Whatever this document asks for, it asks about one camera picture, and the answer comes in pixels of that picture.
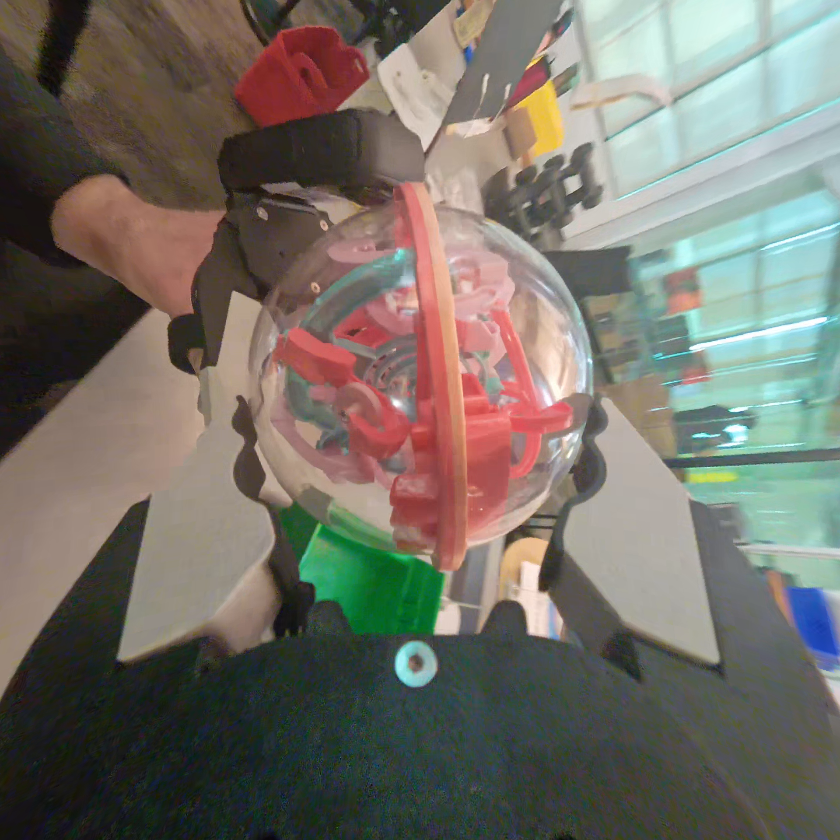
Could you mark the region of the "red plastic bin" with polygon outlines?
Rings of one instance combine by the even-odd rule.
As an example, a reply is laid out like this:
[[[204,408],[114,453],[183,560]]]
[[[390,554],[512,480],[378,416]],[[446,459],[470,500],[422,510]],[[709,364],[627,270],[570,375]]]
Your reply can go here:
[[[336,112],[370,78],[363,53],[337,30],[282,30],[234,88],[240,109],[259,128]]]

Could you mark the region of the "black dumbbell rack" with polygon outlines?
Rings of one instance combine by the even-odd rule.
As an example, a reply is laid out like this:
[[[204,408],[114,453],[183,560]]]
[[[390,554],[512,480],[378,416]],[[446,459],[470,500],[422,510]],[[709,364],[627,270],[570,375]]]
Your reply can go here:
[[[570,159],[557,154],[542,168],[531,164],[513,181],[507,170],[500,170],[482,187],[484,215],[530,242],[550,230],[561,234],[573,222],[576,207],[590,210],[602,201],[594,149],[593,143],[583,143]]]

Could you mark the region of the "clear red maze ball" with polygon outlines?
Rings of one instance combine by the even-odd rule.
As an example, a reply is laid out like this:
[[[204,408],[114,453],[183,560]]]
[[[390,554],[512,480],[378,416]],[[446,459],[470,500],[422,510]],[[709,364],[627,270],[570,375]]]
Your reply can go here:
[[[440,571],[540,508],[592,404],[590,341],[558,271],[420,183],[296,259],[248,364],[260,453],[286,496]]]

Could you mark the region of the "person's left hand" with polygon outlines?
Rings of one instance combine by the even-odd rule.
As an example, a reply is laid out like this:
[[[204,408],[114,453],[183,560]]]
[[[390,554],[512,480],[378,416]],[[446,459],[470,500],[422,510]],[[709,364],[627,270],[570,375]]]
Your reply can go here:
[[[193,312],[193,281],[224,211],[147,203],[115,175],[87,178],[55,204],[56,245],[172,319]]]

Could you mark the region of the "black flat panel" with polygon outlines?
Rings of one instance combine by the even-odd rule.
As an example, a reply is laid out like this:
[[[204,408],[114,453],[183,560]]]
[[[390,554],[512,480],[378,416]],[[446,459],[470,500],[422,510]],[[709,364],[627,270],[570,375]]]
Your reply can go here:
[[[631,291],[629,246],[589,250],[551,250],[542,255],[560,274],[572,297],[587,298],[620,295]]]

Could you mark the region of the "green plastic bin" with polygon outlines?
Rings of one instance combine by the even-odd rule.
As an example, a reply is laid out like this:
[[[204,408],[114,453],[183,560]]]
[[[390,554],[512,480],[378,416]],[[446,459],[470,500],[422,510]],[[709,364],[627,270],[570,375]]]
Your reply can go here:
[[[280,508],[302,581],[316,602],[339,603],[357,634],[430,635],[445,575],[420,558],[372,549],[330,530],[298,505]]]

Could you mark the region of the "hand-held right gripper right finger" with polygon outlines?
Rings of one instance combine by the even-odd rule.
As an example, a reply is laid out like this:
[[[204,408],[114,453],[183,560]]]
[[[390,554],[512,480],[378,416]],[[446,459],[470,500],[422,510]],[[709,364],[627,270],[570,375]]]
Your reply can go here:
[[[591,404],[575,493],[557,514],[539,588],[588,670],[651,680],[646,655],[720,680],[721,652],[687,494],[613,402]]]

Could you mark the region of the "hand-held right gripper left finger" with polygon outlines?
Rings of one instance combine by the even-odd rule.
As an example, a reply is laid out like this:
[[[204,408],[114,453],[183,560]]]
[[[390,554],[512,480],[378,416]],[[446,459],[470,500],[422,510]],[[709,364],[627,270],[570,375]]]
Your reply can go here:
[[[305,631],[314,586],[301,578],[280,509],[261,497],[265,482],[247,402],[228,399],[150,499],[119,661],[199,639],[236,655],[270,634]]]

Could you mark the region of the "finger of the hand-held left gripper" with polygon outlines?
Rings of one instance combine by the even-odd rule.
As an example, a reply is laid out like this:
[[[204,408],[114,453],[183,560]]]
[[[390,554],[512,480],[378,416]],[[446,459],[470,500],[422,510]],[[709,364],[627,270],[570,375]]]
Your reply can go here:
[[[197,376],[197,409],[205,428],[230,423],[240,403],[249,408],[249,351],[260,312],[258,300],[238,291],[232,293],[217,362]]]

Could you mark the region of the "yellow plastic bin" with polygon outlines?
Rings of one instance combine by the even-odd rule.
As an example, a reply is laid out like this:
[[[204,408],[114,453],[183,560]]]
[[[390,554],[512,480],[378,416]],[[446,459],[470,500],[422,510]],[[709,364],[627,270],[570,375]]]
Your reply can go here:
[[[544,154],[559,151],[564,141],[564,122],[554,80],[546,81],[523,99],[515,110],[528,117],[533,130],[534,142],[524,154],[528,162],[533,163]]]

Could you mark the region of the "blue plastic bin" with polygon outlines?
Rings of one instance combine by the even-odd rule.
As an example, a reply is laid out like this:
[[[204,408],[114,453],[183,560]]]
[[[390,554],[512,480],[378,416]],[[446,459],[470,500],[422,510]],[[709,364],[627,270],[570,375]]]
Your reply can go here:
[[[824,589],[790,586],[786,594],[794,626],[803,644],[814,655],[838,658],[838,629]]]

